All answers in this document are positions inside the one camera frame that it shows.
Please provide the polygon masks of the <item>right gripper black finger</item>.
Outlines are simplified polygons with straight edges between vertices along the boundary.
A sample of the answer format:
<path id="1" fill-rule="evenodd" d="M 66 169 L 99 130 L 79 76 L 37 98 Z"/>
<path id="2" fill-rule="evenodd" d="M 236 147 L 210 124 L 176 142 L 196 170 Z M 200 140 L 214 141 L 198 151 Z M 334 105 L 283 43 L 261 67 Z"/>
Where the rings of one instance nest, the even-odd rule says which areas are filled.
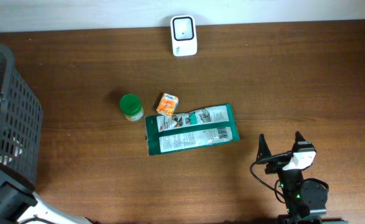
<path id="1" fill-rule="evenodd" d="M 266 164 L 268 159 L 272 156 L 268 145 L 265 140 L 264 134 L 259 135 L 259 142 L 258 142 L 258 151 L 256 157 L 256 163 L 258 164 Z"/>
<path id="2" fill-rule="evenodd" d="M 295 143 L 292 146 L 292 151 L 299 152 L 299 150 L 306 148 L 307 145 L 308 145 L 308 142 L 301 135 L 301 133 L 299 131 L 297 131 L 295 133 Z"/>

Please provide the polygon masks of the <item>green white wipes packet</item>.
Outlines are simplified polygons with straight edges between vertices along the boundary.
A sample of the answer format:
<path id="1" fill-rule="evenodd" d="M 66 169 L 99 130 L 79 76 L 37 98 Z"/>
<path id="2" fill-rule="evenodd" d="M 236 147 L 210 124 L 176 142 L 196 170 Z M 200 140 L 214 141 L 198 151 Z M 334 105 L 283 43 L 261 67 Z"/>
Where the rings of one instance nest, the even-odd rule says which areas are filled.
<path id="1" fill-rule="evenodd" d="M 178 113 L 172 117 L 147 116 L 145 125 L 151 156 L 240 140 L 231 104 Z"/>

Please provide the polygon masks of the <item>orange small tissue pack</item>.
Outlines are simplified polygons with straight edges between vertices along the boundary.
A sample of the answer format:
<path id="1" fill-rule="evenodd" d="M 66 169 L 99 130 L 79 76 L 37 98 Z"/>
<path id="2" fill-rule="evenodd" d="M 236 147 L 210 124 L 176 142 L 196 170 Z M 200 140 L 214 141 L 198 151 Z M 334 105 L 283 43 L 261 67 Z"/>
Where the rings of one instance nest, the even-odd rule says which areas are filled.
<path id="1" fill-rule="evenodd" d="M 160 99 L 156 111 L 160 115 L 171 118 L 174 114 L 175 109 L 178 106 L 178 103 L 179 103 L 179 98 L 177 96 L 164 93 Z"/>

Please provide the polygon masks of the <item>green lid small jar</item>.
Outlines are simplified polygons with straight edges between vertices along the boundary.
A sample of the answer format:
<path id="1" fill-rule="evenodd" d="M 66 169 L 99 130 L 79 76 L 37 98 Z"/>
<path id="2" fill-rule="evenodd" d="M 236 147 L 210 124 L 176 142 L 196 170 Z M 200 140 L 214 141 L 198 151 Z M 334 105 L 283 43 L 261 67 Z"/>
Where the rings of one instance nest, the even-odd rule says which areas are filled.
<path id="1" fill-rule="evenodd" d="M 134 94 L 124 95 L 120 99 L 120 109 L 129 121 L 139 121 L 144 115 L 141 100 Z"/>

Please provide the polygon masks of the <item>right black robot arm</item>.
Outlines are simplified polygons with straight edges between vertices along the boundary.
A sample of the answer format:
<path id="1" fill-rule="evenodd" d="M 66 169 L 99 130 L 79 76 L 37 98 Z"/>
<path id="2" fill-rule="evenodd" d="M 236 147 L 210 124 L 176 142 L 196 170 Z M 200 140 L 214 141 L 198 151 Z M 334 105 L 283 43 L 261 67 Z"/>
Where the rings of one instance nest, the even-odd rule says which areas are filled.
<path id="1" fill-rule="evenodd" d="M 292 149 L 273 155 L 265 136 L 259 135 L 258 152 L 250 173 L 262 185 L 274 192 L 277 200 L 284 203 L 287 214 L 279 215 L 277 223 L 347 223 L 346 220 L 324 220 L 328 201 L 329 185 L 319 179 L 303 177 L 302 172 L 313 165 L 316 156 L 314 145 L 305 140 L 300 132 L 295 133 Z M 254 166 L 265 165 L 265 173 L 277 174 L 274 186 L 270 186 L 253 171 Z"/>

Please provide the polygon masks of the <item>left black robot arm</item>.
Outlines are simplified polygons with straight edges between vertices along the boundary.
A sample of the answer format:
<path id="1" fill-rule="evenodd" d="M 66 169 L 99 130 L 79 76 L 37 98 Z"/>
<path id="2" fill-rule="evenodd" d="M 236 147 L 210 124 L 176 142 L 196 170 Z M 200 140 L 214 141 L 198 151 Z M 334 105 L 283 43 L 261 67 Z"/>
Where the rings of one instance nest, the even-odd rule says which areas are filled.
<path id="1" fill-rule="evenodd" d="M 0 223 L 87 223 L 92 221 L 65 213 L 45 203 L 34 185 L 0 163 Z"/>

